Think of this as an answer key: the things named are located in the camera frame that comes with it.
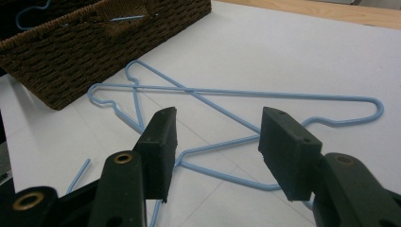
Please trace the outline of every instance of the brown wicker basket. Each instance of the brown wicker basket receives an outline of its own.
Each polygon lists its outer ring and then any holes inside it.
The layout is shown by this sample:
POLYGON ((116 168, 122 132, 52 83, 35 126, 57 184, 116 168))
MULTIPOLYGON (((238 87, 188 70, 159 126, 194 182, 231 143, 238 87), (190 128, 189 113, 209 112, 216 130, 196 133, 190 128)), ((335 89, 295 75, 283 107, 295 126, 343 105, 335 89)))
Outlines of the brown wicker basket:
POLYGON ((211 11, 210 0, 72 2, 53 0, 44 14, 56 19, 0 43, 0 67, 54 110, 211 11), (145 17, 110 22, 132 15, 145 17))

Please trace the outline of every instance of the screw hole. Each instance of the screw hole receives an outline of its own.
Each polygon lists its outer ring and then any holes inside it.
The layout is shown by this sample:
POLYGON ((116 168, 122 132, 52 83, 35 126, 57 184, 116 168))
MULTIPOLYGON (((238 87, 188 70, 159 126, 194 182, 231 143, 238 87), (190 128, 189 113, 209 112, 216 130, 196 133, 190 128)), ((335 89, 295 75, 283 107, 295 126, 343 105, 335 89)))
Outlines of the screw hole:
POLYGON ((120 162, 125 162, 125 161, 129 160, 130 157, 128 155, 123 155, 123 156, 118 157, 117 159, 120 162))
POLYGON ((39 204, 43 199, 44 194, 42 192, 30 192, 18 198, 12 208, 17 211, 28 210, 39 204))
POLYGON ((132 159, 132 155, 129 153, 121 153, 114 157, 114 161, 118 164, 125 164, 132 159))
POLYGON ((339 162, 339 163, 341 163, 343 165, 351 166, 351 165, 354 164, 354 161, 351 158, 348 158, 346 156, 339 155, 339 156, 336 157, 336 160, 337 160, 337 162, 339 162))
POLYGON ((396 224, 392 223, 389 220, 385 220, 385 219, 380 220, 379 223, 382 227, 397 227, 396 224))
POLYGON ((107 227, 118 227, 123 223, 123 219, 121 217, 112 217, 107 220, 107 227))

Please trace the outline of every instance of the wooden surface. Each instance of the wooden surface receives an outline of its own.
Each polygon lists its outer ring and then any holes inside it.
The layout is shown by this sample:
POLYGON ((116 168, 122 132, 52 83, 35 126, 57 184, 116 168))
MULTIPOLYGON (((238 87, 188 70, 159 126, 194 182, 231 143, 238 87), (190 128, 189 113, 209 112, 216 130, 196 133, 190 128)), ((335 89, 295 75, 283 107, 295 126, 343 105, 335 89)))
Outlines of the wooden surface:
POLYGON ((401 29, 401 10, 377 9, 306 0, 218 0, 220 2, 274 9, 367 26, 401 29))

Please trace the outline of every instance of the brass insert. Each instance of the brass insert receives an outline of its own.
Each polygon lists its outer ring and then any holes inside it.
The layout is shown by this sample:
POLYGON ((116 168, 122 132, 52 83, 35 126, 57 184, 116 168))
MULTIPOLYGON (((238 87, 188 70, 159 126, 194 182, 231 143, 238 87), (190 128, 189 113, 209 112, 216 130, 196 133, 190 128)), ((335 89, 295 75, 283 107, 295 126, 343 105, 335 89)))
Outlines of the brass insert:
POLYGON ((128 163, 130 160, 132 160, 132 154, 130 153, 120 153, 117 156, 114 157, 114 161, 117 164, 125 164, 128 163))
POLYGON ((18 200, 12 205, 12 208, 16 211, 25 211, 30 209, 44 199, 44 193, 42 192, 29 192, 24 196, 18 198, 18 200))
POLYGON ((353 166, 355 164, 354 160, 352 158, 344 156, 344 155, 337 155, 336 160, 338 163, 341 163, 345 166, 353 166))

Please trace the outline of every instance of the wire hanger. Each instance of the wire hanger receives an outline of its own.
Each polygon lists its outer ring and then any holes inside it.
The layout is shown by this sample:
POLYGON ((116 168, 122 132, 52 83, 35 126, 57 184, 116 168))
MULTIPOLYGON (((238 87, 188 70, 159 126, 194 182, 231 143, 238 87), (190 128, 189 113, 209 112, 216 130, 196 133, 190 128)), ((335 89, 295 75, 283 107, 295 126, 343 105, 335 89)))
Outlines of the wire hanger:
MULTIPOLYGON (((225 94, 225 95, 235 95, 235 96, 258 96, 258 97, 270 97, 270 98, 290 98, 290 99, 309 99, 309 100, 328 100, 328 101, 352 101, 352 102, 366 102, 372 103, 376 106, 376 112, 372 115, 360 117, 360 118, 353 118, 353 119, 346 119, 346 120, 332 120, 325 117, 320 116, 312 116, 305 120, 302 125, 304 127, 309 126, 312 123, 319 123, 324 124, 328 127, 347 127, 347 126, 355 126, 360 124, 369 123, 372 121, 377 120, 383 113, 384 113, 384 106, 380 100, 374 97, 366 97, 366 96, 330 96, 330 95, 312 95, 312 94, 292 94, 292 93, 273 93, 273 92, 256 92, 256 91, 237 91, 237 90, 221 90, 221 89, 207 89, 207 88, 187 88, 180 84, 178 81, 166 76, 165 74, 157 71, 156 69, 152 68, 151 66, 145 64, 142 61, 132 61, 125 67, 125 74, 127 79, 131 82, 131 84, 115 84, 115 83, 97 83, 90 87, 87 92, 87 95, 91 102, 97 105, 112 105, 114 112, 118 117, 120 117, 124 122, 126 122, 129 126, 133 129, 138 131, 142 134, 145 130, 141 109, 139 107, 139 97, 138 97, 138 90, 162 90, 162 91, 177 91, 177 92, 185 92, 196 99, 200 100, 201 102, 205 103, 206 105, 212 107, 213 109, 219 111, 222 114, 225 114, 229 118, 233 119, 237 123, 243 125, 244 127, 254 131, 256 135, 239 138, 235 140, 225 141, 221 143, 217 143, 214 145, 208 145, 199 148, 192 148, 183 151, 179 157, 176 159, 175 167, 182 166, 199 173, 212 176, 215 178, 222 179, 224 181, 237 183, 241 185, 245 185, 251 188, 264 190, 264 191, 272 191, 272 190, 279 190, 280 186, 277 183, 274 184, 265 184, 265 183, 258 183, 253 182, 250 180, 238 178, 232 175, 228 175, 225 173, 217 172, 212 169, 208 169, 201 166, 196 166, 193 164, 189 164, 183 161, 183 157, 189 154, 200 153, 200 152, 207 152, 211 150, 221 149, 221 148, 231 148, 232 146, 241 145, 244 143, 251 143, 254 141, 259 140, 260 129, 253 124, 247 122, 246 120, 242 119, 241 117, 231 113, 224 108, 220 107, 218 104, 212 102, 211 100, 207 99, 206 97, 202 96, 201 94, 225 94), (133 77, 129 73, 129 69, 132 65, 139 64, 147 68, 150 72, 155 74, 156 76, 164 79, 174 85, 175 87, 165 87, 165 86, 149 86, 149 85, 141 85, 139 80, 133 77), (101 100, 94 96, 94 92, 97 89, 101 88, 128 88, 132 90, 133 94, 133 102, 135 106, 135 111, 137 115, 137 120, 133 120, 130 116, 123 113, 117 106, 114 100, 101 100)), ((156 201, 153 217, 149 226, 154 226, 159 208, 161 205, 161 201, 156 201)), ((310 208, 310 202, 305 202, 305 205, 310 208)))
MULTIPOLYGON (((47 0, 46 4, 44 6, 33 6, 33 7, 28 7, 26 9, 22 9, 21 11, 19 11, 17 13, 17 15, 15 16, 15 25, 17 25, 17 27, 20 30, 31 30, 33 27, 27 27, 27 26, 21 26, 20 24, 20 18, 23 14, 33 10, 33 9, 38 9, 38 10, 46 10, 49 8, 50 6, 50 2, 51 0, 47 0)), ((112 18, 112 20, 110 20, 111 22, 119 22, 119 21, 129 21, 129 20, 137 20, 137 19, 142 19, 144 18, 145 15, 135 15, 135 16, 126 16, 126 17, 116 17, 116 18, 112 18)))

